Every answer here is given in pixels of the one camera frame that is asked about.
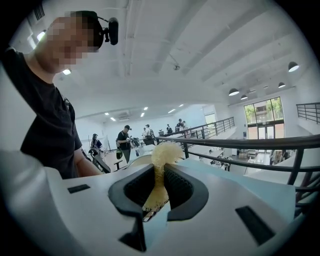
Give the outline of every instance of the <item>ceiling light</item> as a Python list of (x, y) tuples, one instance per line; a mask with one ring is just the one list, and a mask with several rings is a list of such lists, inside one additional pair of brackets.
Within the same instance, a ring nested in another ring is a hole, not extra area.
[(45, 32), (44, 32), (44, 31), (42, 31), (40, 34), (38, 34), (38, 35), (36, 36), (36, 38), (40, 41), (40, 40), (41, 40), (41, 38), (43, 38), (43, 37), (44, 37), (44, 35), (45, 35)]
[(71, 74), (71, 70), (67, 68), (64, 71), (62, 71), (62, 73), (64, 73), (65, 75), (69, 75)]
[(289, 72), (293, 72), (293, 71), (297, 70), (298, 68), (299, 68), (299, 65), (297, 63), (295, 63), (294, 61), (291, 61), (289, 63), (289, 66), (288, 66)]
[(237, 89), (233, 88), (233, 89), (231, 89), (231, 90), (229, 91), (229, 96), (233, 96), (233, 95), (236, 95), (236, 94), (238, 94), (238, 93), (239, 93), (239, 91), (238, 91)]
[(279, 85), (278, 85), (279, 88), (282, 88), (282, 87), (285, 87), (285, 86), (286, 86), (286, 85), (285, 85), (284, 82), (280, 82)]

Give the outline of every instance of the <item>baseball cap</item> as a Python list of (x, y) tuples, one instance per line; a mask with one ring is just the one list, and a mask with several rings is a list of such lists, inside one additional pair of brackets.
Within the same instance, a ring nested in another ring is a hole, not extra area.
[(70, 13), (71, 17), (81, 17), (88, 29), (93, 30), (93, 51), (97, 52), (104, 41), (104, 31), (98, 20), (98, 15), (91, 10), (78, 10)]

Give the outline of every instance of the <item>white ceiling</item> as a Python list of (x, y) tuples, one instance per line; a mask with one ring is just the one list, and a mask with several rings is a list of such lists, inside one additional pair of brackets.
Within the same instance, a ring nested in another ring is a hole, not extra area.
[[(141, 114), (145, 106), (161, 116), (182, 103), (232, 105), (252, 89), (249, 100), (259, 98), (279, 91), (279, 82), (290, 88), (312, 56), (272, 1), (52, 0), (43, 8), (45, 24), (78, 10), (119, 22), (117, 45), (103, 43), (54, 81), (78, 118), (121, 109)], [(300, 65), (294, 73), (290, 61)], [(231, 88), (240, 93), (228, 96)]]

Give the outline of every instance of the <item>railing post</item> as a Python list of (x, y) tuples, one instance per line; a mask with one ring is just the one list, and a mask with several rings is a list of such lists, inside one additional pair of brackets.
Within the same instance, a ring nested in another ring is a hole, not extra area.
[(315, 119), (316, 119), (316, 124), (318, 124), (318, 111), (317, 111), (317, 104), (315, 106)]
[(294, 163), (293, 163), (293, 170), (290, 174), (290, 177), (287, 183), (288, 185), (293, 185), (295, 183), (303, 156), (304, 156), (304, 149), (297, 149), (295, 158), (294, 158)]
[(188, 144), (187, 143), (183, 143), (184, 146), (184, 154), (185, 154), (185, 158), (189, 158), (189, 151), (188, 151)]

